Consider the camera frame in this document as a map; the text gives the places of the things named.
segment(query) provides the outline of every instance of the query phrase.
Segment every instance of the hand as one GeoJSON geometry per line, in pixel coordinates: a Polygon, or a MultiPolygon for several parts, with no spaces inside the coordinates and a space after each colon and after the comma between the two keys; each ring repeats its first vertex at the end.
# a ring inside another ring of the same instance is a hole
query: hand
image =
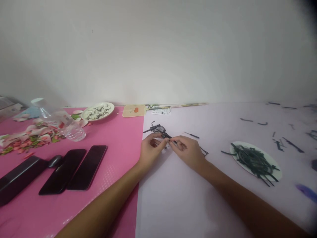
{"type": "Polygon", "coordinates": [[[154,138],[162,138],[161,133],[149,134],[141,143],[141,154],[138,164],[141,165],[146,171],[148,171],[154,164],[156,158],[161,151],[165,148],[168,138],[162,141],[158,141],[154,138]]]}
{"type": "Polygon", "coordinates": [[[178,157],[196,172],[199,172],[206,165],[207,160],[196,140],[185,136],[177,136],[169,139],[169,145],[178,157]]]}

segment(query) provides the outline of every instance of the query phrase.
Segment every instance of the black rectangular device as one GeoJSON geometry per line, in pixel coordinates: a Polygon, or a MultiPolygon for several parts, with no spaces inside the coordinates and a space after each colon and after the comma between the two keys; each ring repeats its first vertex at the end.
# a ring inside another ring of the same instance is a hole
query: black rectangular device
{"type": "Polygon", "coordinates": [[[57,167],[46,183],[39,191],[39,195],[51,195],[62,193],[78,168],[84,155],[85,149],[74,149],[67,152],[64,156],[64,162],[57,167]]]}
{"type": "Polygon", "coordinates": [[[69,182],[68,190],[87,190],[89,188],[107,148],[106,145],[93,145],[90,148],[74,177],[69,182]]]}
{"type": "Polygon", "coordinates": [[[46,160],[31,156],[0,178],[0,206],[18,195],[47,168],[47,165],[46,160]]]}

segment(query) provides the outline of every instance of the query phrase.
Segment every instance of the white table surface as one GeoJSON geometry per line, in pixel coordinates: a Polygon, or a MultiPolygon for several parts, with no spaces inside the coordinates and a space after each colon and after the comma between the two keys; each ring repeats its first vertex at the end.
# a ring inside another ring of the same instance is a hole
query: white table surface
{"type": "MultiPolygon", "coordinates": [[[[301,183],[317,189],[317,171],[311,168],[311,160],[317,159],[317,141],[305,134],[317,129],[313,116],[307,108],[289,110],[265,103],[216,103],[173,108],[171,116],[148,111],[144,130],[155,120],[154,125],[161,124],[171,136],[186,136],[184,131],[199,136],[200,146],[209,152],[208,161],[312,232],[317,205],[295,185],[301,183]],[[258,122],[268,122],[268,125],[258,125],[258,122]],[[279,151],[272,140],[274,131],[275,139],[285,137],[305,153],[297,152],[285,141],[287,148],[279,151]],[[272,156],[283,172],[280,182],[275,187],[267,187],[240,167],[232,156],[220,152],[229,151],[234,141],[251,143],[272,156]]],[[[214,187],[188,168],[168,146],[140,182],[136,237],[251,237],[251,234],[214,187]]]]}

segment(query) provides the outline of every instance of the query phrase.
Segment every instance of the white wall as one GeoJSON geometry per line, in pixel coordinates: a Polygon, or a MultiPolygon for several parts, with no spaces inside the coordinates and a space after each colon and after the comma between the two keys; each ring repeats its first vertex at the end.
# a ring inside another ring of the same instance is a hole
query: white wall
{"type": "Polygon", "coordinates": [[[1,0],[0,95],[59,106],[313,99],[292,0],[1,0]]]}

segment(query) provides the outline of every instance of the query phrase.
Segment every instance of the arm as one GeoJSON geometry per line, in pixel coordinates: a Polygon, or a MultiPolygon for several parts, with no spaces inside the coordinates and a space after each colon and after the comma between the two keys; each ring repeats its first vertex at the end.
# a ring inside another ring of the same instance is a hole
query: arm
{"type": "Polygon", "coordinates": [[[146,137],[142,141],[141,155],[136,165],[75,216],[56,238],[103,237],[109,231],[128,196],[168,142],[167,138],[160,142],[155,137],[161,138],[162,135],[155,133],[146,137]]]}
{"type": "Polygon", "coordinates": [[[170,139],[169,144],[190,168],[216,188],[254,237],[309,237],[279,211],[209,163],[196,140],[179,136],[170,139]]]}

